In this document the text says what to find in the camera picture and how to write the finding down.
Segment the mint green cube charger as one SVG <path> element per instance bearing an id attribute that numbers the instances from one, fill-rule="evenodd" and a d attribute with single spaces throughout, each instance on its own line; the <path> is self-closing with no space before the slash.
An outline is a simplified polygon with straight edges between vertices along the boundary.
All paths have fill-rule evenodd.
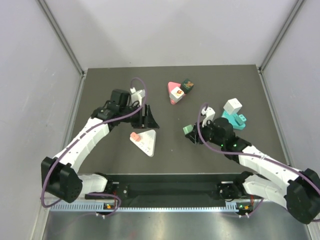
<path id="1" fill-rule="evenodd" d="M 185 135 L 192 134 L 194 132 L 194 126 L 190 124 L 183 127 L 182 130 Z"/>

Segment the salmon pink cube charger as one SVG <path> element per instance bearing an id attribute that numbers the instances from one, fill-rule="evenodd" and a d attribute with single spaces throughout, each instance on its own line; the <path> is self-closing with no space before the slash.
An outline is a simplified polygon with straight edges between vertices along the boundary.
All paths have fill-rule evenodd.
<path id="1" fill-rule="evenodd" d="M 134 141 L 134 142 L 139 142 L 141 140 L 141 137 L 135 133 L 135 132 L 132 132 L 130 134 L 130 138 Z"/>

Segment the white triangular power strip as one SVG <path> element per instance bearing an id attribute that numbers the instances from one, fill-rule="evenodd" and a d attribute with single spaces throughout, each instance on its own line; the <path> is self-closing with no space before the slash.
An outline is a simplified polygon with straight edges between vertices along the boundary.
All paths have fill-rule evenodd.
<path id="1" fill-rule="evenodd" d="M 153 157 L 155 152 L 156 144 L 156 131 L 151 129 L 141 133 L 137 133 L 140 136 L 140 141 L 133 141 L 131 138 L 130 141 L 135 144 L 143 153 L 148 157 Z"/>

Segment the white tiger cube adapter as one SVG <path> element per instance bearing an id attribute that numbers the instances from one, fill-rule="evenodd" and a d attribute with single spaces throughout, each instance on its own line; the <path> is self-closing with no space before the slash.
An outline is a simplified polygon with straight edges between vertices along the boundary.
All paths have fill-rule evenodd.
<path id="1" fill-rule="evenodd" d="M 171 103 L 174 105 L 178 103 L 183 98 L 184 95 L 185 93 L 181 90 L 180 87 L 177 86 L 170 91 L 169 98 Z"/>

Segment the pink triangular power strip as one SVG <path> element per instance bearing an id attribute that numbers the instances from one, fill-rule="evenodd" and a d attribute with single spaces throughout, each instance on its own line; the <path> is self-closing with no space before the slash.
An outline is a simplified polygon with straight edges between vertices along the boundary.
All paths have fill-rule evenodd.
<path id="1" fill-rule="evenodd" d="M 181 89 L 180 83 L 170 81 L 167 84 L 167 88 L 168 88 L 170 103 L 172 105 L 175 105 L 176 103 L 178 103 L 185 96 L 184 91 Z"/>

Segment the teal triangular power strip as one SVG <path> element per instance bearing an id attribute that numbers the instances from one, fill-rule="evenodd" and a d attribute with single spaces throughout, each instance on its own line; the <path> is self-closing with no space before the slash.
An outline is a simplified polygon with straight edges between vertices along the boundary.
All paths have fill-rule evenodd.
<path id="1" fill-rule="evenodd" d="M 246 117 L 243 114 L 234 113 L 228 114 L 225 110 L 222 113 L 222 117 L 226 118 L 235 130 L 243 130 L 246 127 Z"/>

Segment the grey white cube adapter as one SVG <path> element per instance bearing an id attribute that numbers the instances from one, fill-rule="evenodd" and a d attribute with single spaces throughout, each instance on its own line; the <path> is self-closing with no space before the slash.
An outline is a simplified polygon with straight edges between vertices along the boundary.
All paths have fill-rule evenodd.
<path id="1" fill-rule="evenodd" d="M 223 106 L 224 111 L 229 115 L 237 114 L 238 111 L 243 107 L 237 98 L 229 99 Z"/>

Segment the teal cube charger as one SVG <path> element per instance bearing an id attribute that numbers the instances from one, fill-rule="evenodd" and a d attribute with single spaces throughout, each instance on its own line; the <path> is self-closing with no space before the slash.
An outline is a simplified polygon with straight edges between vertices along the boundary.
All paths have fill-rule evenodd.
<path id="1" fill-rule="evenodd" d="M 237 114 L 235 117 L 235 122 L 238 126 L 244 126 L 246 124 L 246 117 L 243 114 Z"/>

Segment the dark green cube adapter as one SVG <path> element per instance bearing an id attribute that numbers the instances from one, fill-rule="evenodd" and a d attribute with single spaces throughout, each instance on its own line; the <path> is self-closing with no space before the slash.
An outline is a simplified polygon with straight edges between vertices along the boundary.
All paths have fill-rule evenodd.
<path id="1" fill-rule="evenodd" d="M 180 85 L 180 89 L 185 93 L 188 94 L 194 87 L 194 83 L 186 78 Z"/>

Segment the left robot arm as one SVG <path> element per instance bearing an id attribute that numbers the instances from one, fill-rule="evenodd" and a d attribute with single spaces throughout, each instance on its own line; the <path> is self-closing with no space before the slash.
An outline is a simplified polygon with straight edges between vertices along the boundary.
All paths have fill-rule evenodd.
<path id="1" fill-rule="evenodd" d="M 67 203 L 90 193 L 109 198 L 114 187 L 104 174 L 78 175 L 78 171 L 99 141 L 120 123 L 129 123 L 134 129 L 159 128 L 150 106 L 146 104 L 144 89 L 113 90 L 110 100 L 93 111 L 83 129 L 67 147 L 53 158 L 46 157 L 41 162 L 43 193 L 50 193 Z"/>

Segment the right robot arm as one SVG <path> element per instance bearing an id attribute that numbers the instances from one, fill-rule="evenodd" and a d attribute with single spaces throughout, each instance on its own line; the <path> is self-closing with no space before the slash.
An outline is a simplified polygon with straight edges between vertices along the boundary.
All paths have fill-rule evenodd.
<path id="1" fill-rule="evenodd" d="M 253 170 L 242 173 L 235 181 L 233 192 L 237 197 L 259 196 L 282 206 L 303 224 L 319 222 L 320 177 L 314 170 L 292 168 L 264 154 L 236 136 L 233 126 L 223 117 L 187 125 L 183 132 L 194 144 L 215 144 L 226 158 Z"/>

